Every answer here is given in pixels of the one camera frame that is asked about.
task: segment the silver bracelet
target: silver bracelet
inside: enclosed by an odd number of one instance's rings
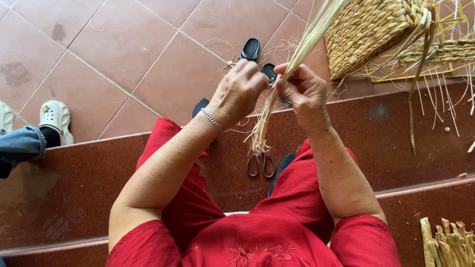
[[[224,131],[223,127],[204,108],[201,108],[201,111],[220,131]]]

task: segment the scissors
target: scissors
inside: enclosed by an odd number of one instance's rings
[[[256,163],[257,171],[256,171],[256,173],[251,174],[251,173],[249,172],[249,162],[251,162],[251,158],[252,158],[253,156],[256,156],[256,160],[257,160],[257,163]],[[259,157],[261,157],[261,156],[264,156],[264,165],[262,166],[262,174],[264,175],[264,177],[271,178],[271,177],[274,175],[274,173],[276,172],[276,166],[274,165],[274,160],[272,160],[272,158],[271,158],[269,155],[267,155],[266,153],[260,153],[260,154],[258,154],[258,155],[252,154],[252,155],[249,157],[249,159],[247,160],[246,172],[247,172],[247,174],[248,174],[249,176],[251,176],[251,177],[254,177],[254,176],[256,176],[256,175],[259,173]],[[267,158],[269,158],[270,161],[272,162],[272,173],[271,173],[270,175],[266,175],[266,159],[267,159]]]

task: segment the bundle of straw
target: bundle of straw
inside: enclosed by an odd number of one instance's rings
[[[461,221],[455,224],[442,219],[442,226],[436,226],[434,237],[427,217],[420,220],[420,225],[426,267],[475,267],[475,224],[467,232]]]
[[[315,45],[322,39],[324,33],[336,19],[340,10],[349,2],[349,0],[323,0],[322,5],[318,8],[315,6],[317,0],[313,1],[302,40],[295,49],[295,53],[292,55],[289,66],[282,77],[284,80],[288,80],[292,77],[300,64],[302,64]],[[251,134],[244,140],[246,141],[248,138],[252,139],[251,150],[253,154],[263,154],[270,149],[270,147],[266,145],[265,136],[272,108],[274,107],[278,96],[279,93],[277,89],[274,88],[271,96],[266,100],[266,104],[262,110],[262,115],[260,116],[256,126]]]

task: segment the red dress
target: red dress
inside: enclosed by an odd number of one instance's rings
[[[137,168],[179,131],[159,118]],[[400,266],[391,232],[372,215],[342,219],[326,245],[333,219],[314,164],[307,140],[269,198],[248,214],[230,216],[208,195],[194,164],[162,220],[145,222],[122,237],[107,266]]]

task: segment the white crocs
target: white crocs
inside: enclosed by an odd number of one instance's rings
[[[62,146],[74,144],[74,137],[68,129],[70,123],[71,113],[64,103],[51,100],[41,106],[38,129],[41,130],[43,127],[55,129],[59,134]]]
[[[13,111],[0,101],[0,136],[13,131]]]

